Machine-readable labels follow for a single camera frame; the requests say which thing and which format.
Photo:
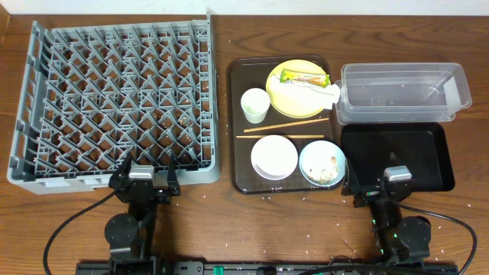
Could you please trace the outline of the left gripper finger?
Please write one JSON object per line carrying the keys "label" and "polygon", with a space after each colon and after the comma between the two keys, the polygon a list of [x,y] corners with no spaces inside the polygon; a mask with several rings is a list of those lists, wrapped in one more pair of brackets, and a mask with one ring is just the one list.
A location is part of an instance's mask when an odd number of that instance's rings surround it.
{"label": "left gripper finger", "polygon": [[122,164],[114,172],[114,181],[120,182],[129,177],[129,173],[132,167],[132,156],[128,154],[123,160]]}
{"label": "left gripper finger", "polygon": [[176,175],[176,169],[175,169],[175,156],[172,155],[170,157],[170,163],[168,164],[168,171],[167,171],[167,185],[169,187],[178,187],[178,179]]}

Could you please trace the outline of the light blue bowl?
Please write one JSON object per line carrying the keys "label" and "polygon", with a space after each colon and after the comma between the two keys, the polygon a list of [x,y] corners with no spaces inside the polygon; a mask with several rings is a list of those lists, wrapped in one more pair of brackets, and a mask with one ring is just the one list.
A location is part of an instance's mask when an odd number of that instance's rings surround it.
{"label": "light blue bowl", "polygon": [[339,146],[330,141],[314,141],[301,151],[299,167],[314,186],[334,189],[346,174],[346,157]]}

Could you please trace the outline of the white round bowl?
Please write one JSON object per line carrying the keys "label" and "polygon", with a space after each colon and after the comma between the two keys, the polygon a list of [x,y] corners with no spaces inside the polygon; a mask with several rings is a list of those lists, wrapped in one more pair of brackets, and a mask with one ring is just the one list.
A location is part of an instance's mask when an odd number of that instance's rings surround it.
{"label": "white round bowl", "polygon": [[298,164],[295,145],[287,138],[272,136],[259,139],[251,149],[251,166],[266,180],[283,180]]}

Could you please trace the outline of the white plastic cup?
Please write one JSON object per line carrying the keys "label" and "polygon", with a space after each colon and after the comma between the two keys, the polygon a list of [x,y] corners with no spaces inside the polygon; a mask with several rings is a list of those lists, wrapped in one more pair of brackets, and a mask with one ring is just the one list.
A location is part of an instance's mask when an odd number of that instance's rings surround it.
{"label": "white plastic cup", "polygon": [[242,95],[240,104],[247,121],[259,124],[266,117],[270,107],[270,97],[265,90],[252,88]]}

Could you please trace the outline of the green snack wrapper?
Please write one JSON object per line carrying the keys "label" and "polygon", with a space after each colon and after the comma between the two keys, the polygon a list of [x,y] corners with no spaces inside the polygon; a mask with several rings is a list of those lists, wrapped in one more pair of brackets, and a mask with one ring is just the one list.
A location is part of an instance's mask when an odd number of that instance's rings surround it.
{"label": "green snack wrapper", "polygon": [[281,83],[306,83],[321,88],[330,84],[326,73],[304,73],[287,69],[282,70],[279,80]]}

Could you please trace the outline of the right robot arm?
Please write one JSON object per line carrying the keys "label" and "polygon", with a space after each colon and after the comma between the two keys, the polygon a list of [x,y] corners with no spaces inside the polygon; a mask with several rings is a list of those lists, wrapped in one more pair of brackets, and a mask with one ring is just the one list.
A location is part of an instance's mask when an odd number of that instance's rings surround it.
{"label": "right robot arm", "polygon": [[411,192],[412,173],[406,166],[388,167],[372,183],[358,177],[350,160],[346,160],[343,196],[353,197],[355,208],[367,207],[377,248],[385,264],[421,262],[430,255],[431,223],[419,215],[404,216],[400,203]]}

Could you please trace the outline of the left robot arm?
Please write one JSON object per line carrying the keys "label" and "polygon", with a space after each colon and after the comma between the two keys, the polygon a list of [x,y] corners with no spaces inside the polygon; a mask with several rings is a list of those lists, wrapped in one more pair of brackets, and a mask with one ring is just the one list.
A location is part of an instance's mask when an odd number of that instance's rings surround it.
{"label": "left robot arm", "polygon": [[112,174],[108,186],[115,196],[128,204],[125,213],[109,219],[105,226],[105,239],[109,243],[108,274],[168,274],[170,265],[151,252],[159,205],[169,205],[180,195],[175,158],[170,158],[167,185],[157,189],[155,167],[138,165],[128,156]]}

